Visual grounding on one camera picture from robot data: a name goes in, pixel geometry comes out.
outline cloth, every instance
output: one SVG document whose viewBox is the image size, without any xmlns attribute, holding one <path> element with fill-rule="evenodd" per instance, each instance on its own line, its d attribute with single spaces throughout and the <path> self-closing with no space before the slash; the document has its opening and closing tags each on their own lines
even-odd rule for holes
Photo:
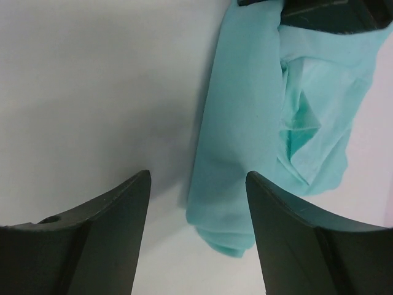
<svg viewBox="0 0 393 295">
<path fill-rule="evenodd" d="M 351 123 L 392 30 L 334 35 L 280 26 L 282 1 L 233 1 L 220 31 L 187 205 L 215 250 L 255 242 L 247 172 L 296 195 L 336 188 Z"/>
</svg>

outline teal cloth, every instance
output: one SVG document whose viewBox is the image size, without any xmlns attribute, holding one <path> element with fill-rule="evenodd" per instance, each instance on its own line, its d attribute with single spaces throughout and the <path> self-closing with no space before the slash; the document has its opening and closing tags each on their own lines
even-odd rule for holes
<svg viewBox="0 0 393 295">
<path fill-rule="evenodd" d="M 225 14 L 204 109 L 187 220 L 217 251 L 255 238 L 247 172 L 296 195 L 336 188 L 351 123 L 391 32 L 339 36 L 280 26 L 282 1 Z"/>
</svg>

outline cloth fold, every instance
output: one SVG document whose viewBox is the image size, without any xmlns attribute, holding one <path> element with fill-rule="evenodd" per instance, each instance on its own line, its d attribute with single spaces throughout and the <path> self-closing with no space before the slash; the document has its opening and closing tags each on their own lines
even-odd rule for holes
<svg viewBox="0 0 393 295">
<path fill-rule="evenodd" d="M 254 244 L 247 172 L 296 195 L 340 184 L 352 120 L 392 29 L 340 36 L 280 26 L 281 10 L 281 0 L 234 1 L 214 59 L 187 220 L 231 256 Z"/>
</svg>

